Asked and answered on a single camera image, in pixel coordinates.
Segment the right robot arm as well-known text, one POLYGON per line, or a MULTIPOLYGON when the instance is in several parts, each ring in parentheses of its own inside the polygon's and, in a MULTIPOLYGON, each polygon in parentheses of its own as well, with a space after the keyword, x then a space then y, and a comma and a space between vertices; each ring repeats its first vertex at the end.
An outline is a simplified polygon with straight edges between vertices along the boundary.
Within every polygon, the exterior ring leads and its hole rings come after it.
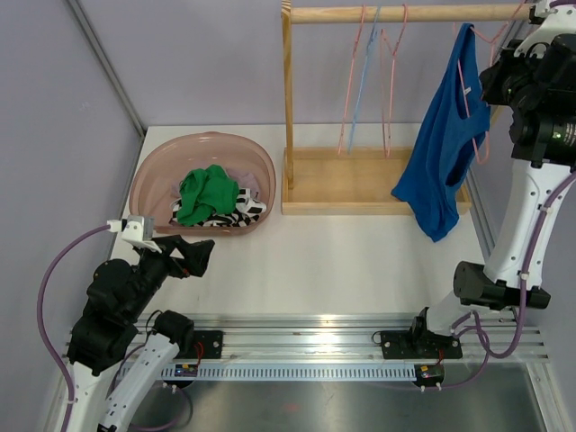
POLYGON ((514 113, 511 135, 512 187, 497 242, 485 264, 463 261, 453 289, 423 309, 405 330, 381 331, 385 359, 458 358, 459 338, 473 331, 481 345, 486 311, 517 311, 522 331, 530 309, 550 302, 541 265, 561 197, 575 180, 575 37, 562 32, 544 43, 544 54, 517 54, 513 40, 485 70, 476 62, 476 30, 464 23, 457 33, 444 76, 421 123, 394 198, 406 203, 420 229, 444 239, 459 216, 456 194, 490 136, 491 107, 514 113))

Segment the pink tank top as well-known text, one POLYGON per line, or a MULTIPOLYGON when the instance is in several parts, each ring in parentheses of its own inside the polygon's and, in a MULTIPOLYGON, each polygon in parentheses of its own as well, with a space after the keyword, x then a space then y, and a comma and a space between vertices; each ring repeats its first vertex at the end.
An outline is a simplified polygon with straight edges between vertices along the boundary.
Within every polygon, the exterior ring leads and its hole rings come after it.
POLYGON ((224 172, 238 183, 240 189, 249 189, 253 199, 258 200, 261 197, 261 189, 253 173, 229 167, 224 168, 224 172))

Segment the green tank top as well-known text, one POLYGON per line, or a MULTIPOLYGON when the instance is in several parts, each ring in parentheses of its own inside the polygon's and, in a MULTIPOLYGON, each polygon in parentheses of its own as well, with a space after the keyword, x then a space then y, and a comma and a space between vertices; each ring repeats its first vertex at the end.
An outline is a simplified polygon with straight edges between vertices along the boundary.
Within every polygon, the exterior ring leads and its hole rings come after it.
POLYGON ((179 224, 190 227, 213 215, 231 214, 236 209, 239 185, 218 165, 190 171, 179 185, 179 224))

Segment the black white striped tank top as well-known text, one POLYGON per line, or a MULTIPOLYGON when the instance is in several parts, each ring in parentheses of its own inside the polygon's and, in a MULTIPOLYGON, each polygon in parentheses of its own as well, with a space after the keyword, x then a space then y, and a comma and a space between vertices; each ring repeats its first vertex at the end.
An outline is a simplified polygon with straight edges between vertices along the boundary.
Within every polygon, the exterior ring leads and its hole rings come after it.
POLYGON ((172 203, 172 216, 169 224, 177 227, 192 228, 245 228, 261 220, 267 213, 267 206, 259 201, 258 189, 240 188, 235 208, 231 213, 217 213, 210 205, 201 204, 193 208, 195 216, 204 216, 195 224, 183 224, 178 219, 178 212, 183 207, 182 200, 172 203))

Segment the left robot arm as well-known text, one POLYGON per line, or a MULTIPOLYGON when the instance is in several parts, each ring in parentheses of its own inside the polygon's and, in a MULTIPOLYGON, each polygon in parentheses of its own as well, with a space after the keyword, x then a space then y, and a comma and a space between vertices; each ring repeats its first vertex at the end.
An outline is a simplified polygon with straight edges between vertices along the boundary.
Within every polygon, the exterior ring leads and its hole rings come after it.
POLYGON ((176 358, 188 358, 192 377, 204 359, 221 357, 219 330, 196 332, 194 321, 173 310, 161 312, 130 370, 119 372, 138 335, 141 313, 168 277, 205 274, 213 240, 188 243, 180 236, 155 238, 156 251, 139 250, 131 265, 112 259, 99 265, 87 289, 88 301, 72 329, 67 357, 74 388, 70 431, 126 431, 161 372, 176 358))

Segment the light blue wire hanger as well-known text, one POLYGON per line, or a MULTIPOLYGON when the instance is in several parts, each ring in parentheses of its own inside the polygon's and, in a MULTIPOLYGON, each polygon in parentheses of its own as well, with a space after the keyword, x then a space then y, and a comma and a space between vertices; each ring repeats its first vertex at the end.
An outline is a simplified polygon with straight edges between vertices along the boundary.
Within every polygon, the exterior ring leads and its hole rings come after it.
POLYGON ((371 27, 371 30, 369 33, 369 37, 368 37, 368 40, 367 40, 367 43, 365 46, 364 63, 363 63, 362 73, 360 76, 358 95, 357 95, 356 102, 355 102, 355 109, 353 112, 350 132, 348 135, 348 143, 346 146, 346 150, 347 150, 348 154, 350 154, 352 152, 352 149, 354 146, 356 126, 358 124, 358 117, 359 117, 359 113, 361 110, 361 104, 362 104, 364 93, 365 93, 365 84, 367 82, 367 75, 368 75, 368 71, 369 71, 369 68, 370 68, 370 65, 372 62, 372 58, 373 58, 374 44, 375 44, 376 33, 377 33, 376 26, 377 26, 377 23, 379 20, 381 8, 382 7, 380 5, 376 8, 376 12, 375 12, 374 18, 373 18, 373 24, 372 24, 372 27, 371 27))

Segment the blue tank top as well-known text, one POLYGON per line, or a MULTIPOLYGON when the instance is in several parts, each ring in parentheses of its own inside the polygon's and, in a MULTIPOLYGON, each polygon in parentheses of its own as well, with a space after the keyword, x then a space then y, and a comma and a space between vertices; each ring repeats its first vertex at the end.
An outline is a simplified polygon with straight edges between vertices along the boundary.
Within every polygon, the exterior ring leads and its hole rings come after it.
POLYGON ((455 38, 442 81, 420 125, 409 162, 391 194, 412 209, 434 242, 459 220, 456 194, 490 128, 491 108, 482 100, 474 26, 455 38))

